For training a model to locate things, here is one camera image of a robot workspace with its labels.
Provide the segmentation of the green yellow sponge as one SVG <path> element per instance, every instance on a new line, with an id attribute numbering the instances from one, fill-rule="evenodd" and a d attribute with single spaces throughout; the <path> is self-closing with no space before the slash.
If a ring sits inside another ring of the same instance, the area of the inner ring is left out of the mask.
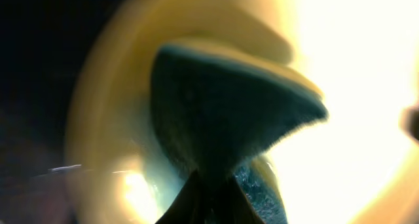
<path id="1" fill-rule="evenodd" d="M 213 187 L 291 131 L 327 117 L 320 96 L 297 81 L 180 44 L 158 51 L 150 103 L 173 163 Z"/>

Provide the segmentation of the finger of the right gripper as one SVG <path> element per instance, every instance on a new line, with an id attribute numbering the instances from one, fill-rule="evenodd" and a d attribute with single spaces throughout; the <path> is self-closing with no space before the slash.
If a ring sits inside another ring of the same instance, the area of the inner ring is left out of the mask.
<path id="1" fill-rule="evenodd" d="M 401 129 L 418 141 L 418 105 L 408 107 L 402 111 Z"/>

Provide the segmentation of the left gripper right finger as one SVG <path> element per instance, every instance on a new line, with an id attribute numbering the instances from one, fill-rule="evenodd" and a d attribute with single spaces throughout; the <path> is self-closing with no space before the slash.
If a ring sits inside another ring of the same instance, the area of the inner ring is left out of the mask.
<path id="1" fill-rule="evenodd" d="M 238 182 L 230 177 L 225 187 L 225 198 L 228 200 L 229 215 L 228 222 L 233 224 L 264 224 L 264 221 L 258 216 L 252 205 L 246 198 L 245 193 L 240 188 Z"/>

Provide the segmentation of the yellow plate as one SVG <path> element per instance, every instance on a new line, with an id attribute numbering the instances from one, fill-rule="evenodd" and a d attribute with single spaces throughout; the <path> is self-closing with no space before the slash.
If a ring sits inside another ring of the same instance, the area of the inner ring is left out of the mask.
<path id="1" fill-rule="evenodd" d="M 125 0 L 81 71 L 66 159 L 80 223 L 156 223 L 193 172 L 161 146 L 151 73 L 161 47 L 230 57 L 313 90 L 305 124 L 218 186 L 200 177 L 200 222 L 229 223 L 233 177 L 264 223 L 417 223 L 418 0 Z"/>

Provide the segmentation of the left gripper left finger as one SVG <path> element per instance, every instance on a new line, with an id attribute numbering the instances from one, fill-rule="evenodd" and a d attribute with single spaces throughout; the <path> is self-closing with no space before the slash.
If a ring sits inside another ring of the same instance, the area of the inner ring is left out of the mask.
<path id="1" fill-rule="evenodd" d="M 198 172 L 193 172 L 156 224 L 197 224 L 199 222 L 200 177 Z"/>

